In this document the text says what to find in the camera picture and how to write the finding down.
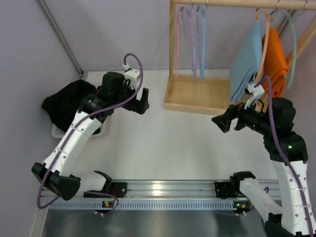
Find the orange hanger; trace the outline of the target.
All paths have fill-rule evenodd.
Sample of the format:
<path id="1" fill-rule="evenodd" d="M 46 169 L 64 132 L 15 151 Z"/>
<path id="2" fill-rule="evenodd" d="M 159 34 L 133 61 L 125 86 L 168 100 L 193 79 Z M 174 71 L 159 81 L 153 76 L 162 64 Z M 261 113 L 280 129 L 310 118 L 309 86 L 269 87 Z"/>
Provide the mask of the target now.
<path id="1" fill-rule="evenodd" d="M 263 49 L 262 49 L 262 58 L 261 58 L 261 63 L 259 66 L 258 73 L 254 77 L 254 81 L 258 82 L 259 79 L 261 78 L 263 68 L 264 68 L 264 62 L 266 58 L 266 53 L 267 53 L 267 48 L 268 48 L 268 42 L 269 42 L 269 32 L 270 32 L 270 15 L 269 11 L 267 8 L 264 9 L 265 12 L 265 18 L 266 18 L 266 30 L 265 30 L 265 35 L 264 35 L 264 43 L 263 43 Z"/>

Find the light blue trousers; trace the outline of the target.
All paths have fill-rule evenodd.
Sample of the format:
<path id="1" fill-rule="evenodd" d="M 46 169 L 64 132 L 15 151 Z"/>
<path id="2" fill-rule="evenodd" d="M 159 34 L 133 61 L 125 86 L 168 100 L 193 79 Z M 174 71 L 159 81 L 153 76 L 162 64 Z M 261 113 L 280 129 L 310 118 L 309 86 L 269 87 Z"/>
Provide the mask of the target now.
<path id="1" fill-rule="evenodd" d="M 242 98 L 244 89 L 258 73 L 262 59 L 262 22 L 256 20 L 245 35 L 243 43 L 229 69 L 229 100 Z"/>

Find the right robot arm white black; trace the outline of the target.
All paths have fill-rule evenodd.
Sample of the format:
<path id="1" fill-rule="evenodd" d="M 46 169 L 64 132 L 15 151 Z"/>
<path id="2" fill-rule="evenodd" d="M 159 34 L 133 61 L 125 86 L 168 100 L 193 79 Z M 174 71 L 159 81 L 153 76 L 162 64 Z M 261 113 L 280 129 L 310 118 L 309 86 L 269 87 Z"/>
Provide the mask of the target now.
<path id="1" fill-rule="evenodd" d="M 269 237 L 314 237 L 316 221 L 307 184 L 308 153 L 305 140 L 293 131 L 296 110 L 285 98 L 272 98 L 266 112 L 245 103 L 230 105 L 212 121 L 223 133 L 236 119 L 236 131 L 249 128 L 263 136 L 263 144 L 276 172 L 281 205 L 278 205 L 250 171 L 230 177 L 236 192 L 246 196 L 260 214 Z"/>

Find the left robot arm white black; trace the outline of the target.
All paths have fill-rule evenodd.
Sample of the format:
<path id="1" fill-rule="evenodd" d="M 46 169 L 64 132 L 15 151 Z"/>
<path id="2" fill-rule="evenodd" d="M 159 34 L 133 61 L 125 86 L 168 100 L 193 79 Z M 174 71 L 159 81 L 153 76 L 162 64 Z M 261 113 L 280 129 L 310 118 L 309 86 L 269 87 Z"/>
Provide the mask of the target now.
<path id="1" fill-rule="evenodd" d="M 143 72 L 127 69 L 123 74 L 107 72 L 102 84 L 80 103 L 67 132 L 53 152 L 42 162 L 36 162 L 31 171 L 46 188 L 63 200 L 72 199 L 78 192 L 106 192 L 111 178 L 101 171 L 72 173 L 72 168 L 91 136 L 100 129 L 116 108 L 124 108 L 140 115 L 149 108 L 149 90 L 141 90 Z"/>

